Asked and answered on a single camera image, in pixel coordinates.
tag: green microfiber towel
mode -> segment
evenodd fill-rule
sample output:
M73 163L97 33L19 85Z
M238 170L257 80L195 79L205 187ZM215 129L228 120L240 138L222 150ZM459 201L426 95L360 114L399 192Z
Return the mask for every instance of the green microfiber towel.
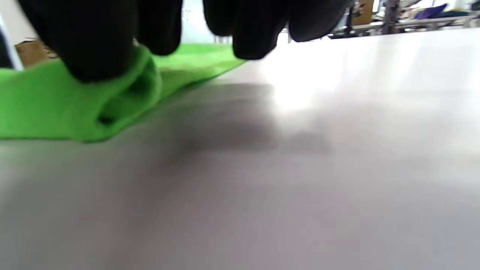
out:
M231 46L182 44L170 56L139 46L120 78L81 84L61 61L22 72L0 69L0 138L108 139L182 87L243 63Z

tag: purple cloth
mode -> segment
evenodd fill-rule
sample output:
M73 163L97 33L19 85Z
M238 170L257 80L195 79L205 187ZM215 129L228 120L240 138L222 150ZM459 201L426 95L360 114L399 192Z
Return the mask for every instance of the purple cloth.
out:
M415 19L422 20L422 19L427 19L430 16L437 16L438 14L442 13L446 7L447 7L447 4L443 4L438 7L427 8L417 13L417 15L415 15Z

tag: tabletop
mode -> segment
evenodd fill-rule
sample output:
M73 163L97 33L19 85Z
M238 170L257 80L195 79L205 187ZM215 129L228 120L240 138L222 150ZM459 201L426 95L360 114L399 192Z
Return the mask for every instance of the tabletop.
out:
M103 143L0 142L2 270L477 270L480 29L281 46Z

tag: finger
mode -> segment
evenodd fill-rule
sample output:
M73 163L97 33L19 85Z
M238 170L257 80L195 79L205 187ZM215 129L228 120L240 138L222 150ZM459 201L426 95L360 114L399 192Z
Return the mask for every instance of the finger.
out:
M19 0L39 37L82 82L111 79L129 64L133 0Z
M181 38L182 0L139 0L137 40L154 54L169 55Z
M217 36L231 36L239 0L204 0L207 26Z
M330 33L352 0L292 0L288 31L297 42Z
M287 0L243 0L233 33L235 55L247 60L267 55L276 47L287 15Z

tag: gloved hand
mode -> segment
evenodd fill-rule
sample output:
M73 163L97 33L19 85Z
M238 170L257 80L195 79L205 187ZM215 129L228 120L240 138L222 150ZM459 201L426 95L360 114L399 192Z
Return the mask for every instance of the gloved hand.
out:
M123 74L133 37L154 54L180 43L182 0L18 0L43 42L82 82ZM288 23L295 41L328 34L351 0L204 0L207 24L233 35L241 59L260 59Z
M352 0L203 0L206 22L217 36L233 36L235 55L261 59L276 46L286 24L293 40L325 36Z

